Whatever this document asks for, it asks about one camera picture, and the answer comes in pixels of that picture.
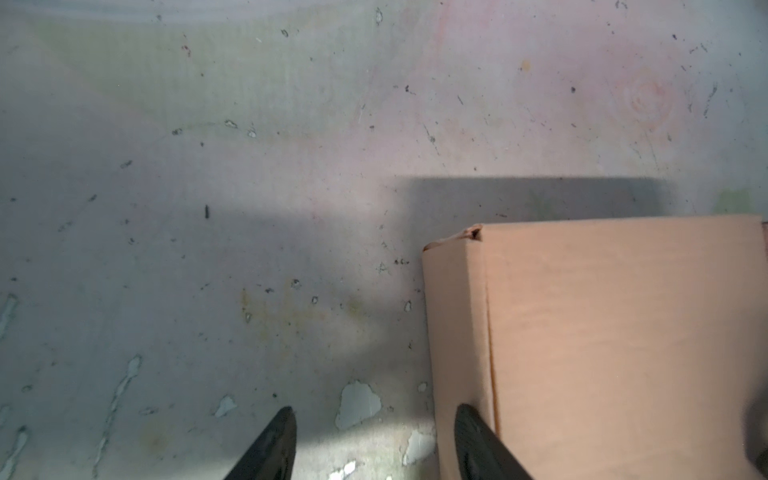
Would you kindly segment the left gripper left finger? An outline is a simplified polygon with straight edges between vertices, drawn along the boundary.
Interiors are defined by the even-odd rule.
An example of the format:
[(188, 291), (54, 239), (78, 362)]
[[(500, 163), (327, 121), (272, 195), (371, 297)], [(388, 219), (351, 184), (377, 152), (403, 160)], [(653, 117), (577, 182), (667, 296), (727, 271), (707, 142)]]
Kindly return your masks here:
[(281, 408), (224, 477), (225, 480), (289, 480), (297, 447), (297, 422), (290, 406)]

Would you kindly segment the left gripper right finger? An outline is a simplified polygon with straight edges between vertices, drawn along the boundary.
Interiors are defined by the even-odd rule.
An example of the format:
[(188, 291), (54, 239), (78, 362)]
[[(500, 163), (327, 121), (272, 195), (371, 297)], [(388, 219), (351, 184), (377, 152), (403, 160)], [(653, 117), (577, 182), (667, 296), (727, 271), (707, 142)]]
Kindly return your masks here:
[(479, 412), (469, 404), (457, 407), (454, 441), (462, 480), (532, 480), (532, 476)]

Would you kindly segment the orange cardboard paper box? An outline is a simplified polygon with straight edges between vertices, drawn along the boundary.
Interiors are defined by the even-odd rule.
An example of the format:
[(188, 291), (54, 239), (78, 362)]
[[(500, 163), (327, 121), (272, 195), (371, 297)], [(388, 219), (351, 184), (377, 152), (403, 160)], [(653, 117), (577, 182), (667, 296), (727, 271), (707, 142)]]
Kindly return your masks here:
[(760, 217), (475, 225), (422, 265), (442, 478), (463, 404), (532, 479), (760, 477)]

